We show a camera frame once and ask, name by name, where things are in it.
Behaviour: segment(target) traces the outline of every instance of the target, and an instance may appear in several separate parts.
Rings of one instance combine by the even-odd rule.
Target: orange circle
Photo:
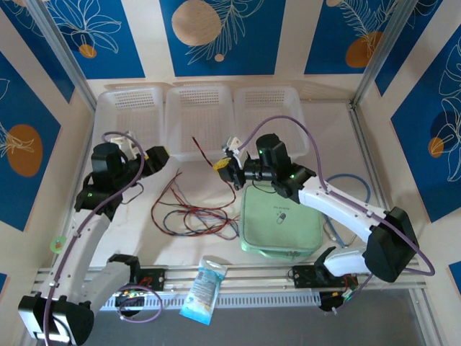
[[[23,177],[33,177],[40,169],[43,158],[42,139],[38,132],[29,125],[16,125],[9,132],[6,140],[12,144],[6,155],[11,168]]]
[[[428,150],[431,156],[440,157],[444,153],[444,141],[439,137],[432,138],[429,142]]]
[[[97,54],[96,49],[94,49],[94,47],[91,45],[81,45],[79,47],[79,52],[88,59],[95,58]]]
[[[355,40],[346,53],[347,65],[354,68],[367,67],[381,37],[382,32],[374,31]]]

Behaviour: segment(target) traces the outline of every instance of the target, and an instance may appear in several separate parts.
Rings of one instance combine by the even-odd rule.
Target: mint green tray
[[[258,186],[274,191],[271,186]],[[240,240],[244,251],[294,260],[322,245],[321,213],[277,193],[249,185],[242,199]]]

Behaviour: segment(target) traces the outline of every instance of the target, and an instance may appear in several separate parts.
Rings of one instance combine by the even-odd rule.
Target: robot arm
[[[243,164],[241,153],[236,149],[240,145],[240,141],[230,140],[224,149],[227,157],[215,165],[223,180],[232,182],[237,190],[248,179],[269,181],[282,197],[317,209],[337,220],[366,244],[365,247],[327,249],[321,256],[321,264],[330,275],[341,277],[348,273],[372,273],[390,283],[397,280],[415,251],[392,229],[371,215],[379,216],[392,224],[418,246],[413,227],[404,210],[395,207],[388,211],[368,205],[322,182],[315,172],[291,162],[285,144],[275,134],[259,137],[256,141],[259,158],[252,159],[248,156]],[[362,207],[367,213],[359,212],[357,207]]]
[[[126,188],[138,176],[141,158],[145,164],[140,178],[161,170],[169,159],[164,147],[153,147],[140,153],[126,137],[94,147],[91,155],[93,172],[83,183],[76,199],[75,219],[83,224],[101,202]],[[63,247],[49,276],[34,296],[23,296],[19,315],[30,335],[43,339],[45,303],[52,298],[48,321],[49,338],[71,345],[82,345],[88,339],[94,315],[107,299],[127,283],[139,283],[140,265],[135,256],[114,254],[104,269],[91,282],[84,283],[89,264],[105,231],[109,228],[122,196],[112,198],[86,224],[80,234],[74,234]],[[59,282],[55,274],[63,265]]]

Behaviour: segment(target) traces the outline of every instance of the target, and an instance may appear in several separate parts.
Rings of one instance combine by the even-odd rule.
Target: wet wipes packet
[[[179,314],[197,322],[209,325],[221,281],[227,267],[219,265],[205,256],[200,260],[199,273],[187,294]]]

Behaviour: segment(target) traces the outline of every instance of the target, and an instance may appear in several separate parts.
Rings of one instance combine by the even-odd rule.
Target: white plastic basket
[[[221,159],[221,147],[234,130],[232,94],[227,86],[181,86],[167,92],[164,135],[168,150],[178,160],[203,160],[192,136],[209,159]]]
[[[291,86],[237,89],[234,102],[236,136],[241,141],[245,141],[261,121],[274,115],[289,115],[305,125],[299,95]],[[306,134],[293,121],[277,119],[265,124],[246,147],[252,157],[257,156],[256,139],[268,133],[279,136],[292,159],[308,153],[309,140]]]
[[[99,95],[93,145],[101,143],[107,131],[132,131],[143,149],[163,145],[164,102],[162,89],[148,88],[110,91]]]

